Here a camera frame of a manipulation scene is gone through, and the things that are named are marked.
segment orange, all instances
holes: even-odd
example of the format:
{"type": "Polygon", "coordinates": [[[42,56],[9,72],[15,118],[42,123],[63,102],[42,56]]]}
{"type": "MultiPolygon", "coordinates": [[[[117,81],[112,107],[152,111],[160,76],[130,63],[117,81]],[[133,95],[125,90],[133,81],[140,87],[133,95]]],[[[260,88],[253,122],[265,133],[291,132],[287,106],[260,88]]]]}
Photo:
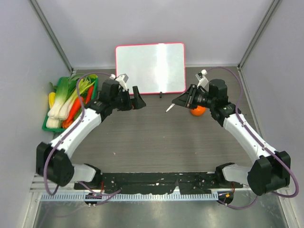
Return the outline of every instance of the orange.
{"type": "Polygon", "coordinates": [[[205,113],[205,111],[206,111],[206,108],[202,107],[202,106],[198,106],[195,109],[190,109],[191,114],[194,115],[194,116],[203,115],[205,113]]]}

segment metal base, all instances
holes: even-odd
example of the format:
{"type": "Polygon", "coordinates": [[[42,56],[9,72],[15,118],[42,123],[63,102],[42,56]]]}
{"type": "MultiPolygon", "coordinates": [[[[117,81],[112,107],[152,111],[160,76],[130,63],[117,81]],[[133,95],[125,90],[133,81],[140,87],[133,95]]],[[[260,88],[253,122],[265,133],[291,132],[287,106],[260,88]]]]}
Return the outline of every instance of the metal base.
{"type": "MultiPolygon", "coordinates": [[[[254,198],[250,191],[235,193],[233,205],[244,206],[254,198]]],[[[258,198],[246,210],[233,210],[215,201],[109,202],[88,207],[79,201],[41,202],[34,228],[185,228],[185,227],[288,227],[274,194],[258,198]],[[69,215],[56,218],[54,215],[69,215]]]]}

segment carrot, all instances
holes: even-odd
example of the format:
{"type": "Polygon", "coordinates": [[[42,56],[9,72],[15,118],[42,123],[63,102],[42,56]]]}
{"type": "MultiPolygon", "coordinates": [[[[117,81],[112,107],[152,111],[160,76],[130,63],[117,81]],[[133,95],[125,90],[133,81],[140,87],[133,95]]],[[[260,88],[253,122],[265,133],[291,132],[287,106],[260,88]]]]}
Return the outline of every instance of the carrot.
{"type": "Polygon", "coordinates": [[[66,123],[71,122],[73,120],[74,115],[76,115],[76,113],[78,112],[80,107],[81,107],[80,100],[79,100],[79,98],[77,98],[73,103],[73,106],[72,106],[71,111],[68,115],[68,118],[66,119],[66,123]]]}
{"type": "Polygon", "coordinates": [[[87,91],[87,96],[86,96],[86,99],[85,99],[85,103],[87,104],[91,98],[92,98],[92,94],[93,94],[93,90],[94,90],[94,85],[92,85],[89,90],[87,91]]]}
{"type": "Polygon", "coordinates": [[[62,122],[62,128],[68,128],[72,123],[74,122],[74,120],[71,120],[70,122],[67,122],[67,120],[62,122]]]}

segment green basket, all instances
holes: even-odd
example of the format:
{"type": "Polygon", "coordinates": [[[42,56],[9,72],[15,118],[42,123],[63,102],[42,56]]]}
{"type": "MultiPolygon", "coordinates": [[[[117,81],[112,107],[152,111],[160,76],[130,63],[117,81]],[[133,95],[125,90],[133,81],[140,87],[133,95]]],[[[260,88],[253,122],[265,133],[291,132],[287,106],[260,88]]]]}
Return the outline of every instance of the green basket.
{"type": "MultiPolygon", "coordinates": [[[[59,78],[57,85],[60,84],[61,79],[62,79],[62,77],[59,78]]],[[[98,78],[96,78],[96,79],[91,79],[91,80],[92,80],[92,82],[95,81],[95,83],[94,83],[94,90],[93,90],[92,98],[91,98],[91,99],[94,99],[94,98],[96,98],[96,96],[97,96],[97,91],[98,91],[98,78]]],[[[56,133],[61,133],[61,132],[64,132],[64,131],[65,131],[65,128],[47,128],[47,121],[48,121],[48,113],[46,114],[46,118],[44,119],[44,122],[43,122],[43,125],[42,125],[42,129],[43,129],[44,131],[56,132],[56,133]]]]}

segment black mounting plate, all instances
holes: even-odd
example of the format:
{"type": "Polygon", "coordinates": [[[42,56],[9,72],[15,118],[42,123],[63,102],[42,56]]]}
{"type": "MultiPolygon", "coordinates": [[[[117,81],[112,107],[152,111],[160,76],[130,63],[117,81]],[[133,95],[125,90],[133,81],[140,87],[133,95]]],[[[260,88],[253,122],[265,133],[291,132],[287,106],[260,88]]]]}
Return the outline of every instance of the black mounting plate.
{"type": "MultiPolygon", "coordinates": [[[[120,194],[170,194],[177,186],[182,195],[210,194],[211,189],[231,188],[231,182],[220,183],[216,174],[207,172],[103,173],[102,181],[105,193],[121,190],[120,194]]],[[[235,183],[234,187],[243,185],[235,183]]],[[[77,183],[74,188],[84,189],[77,183]]]]}

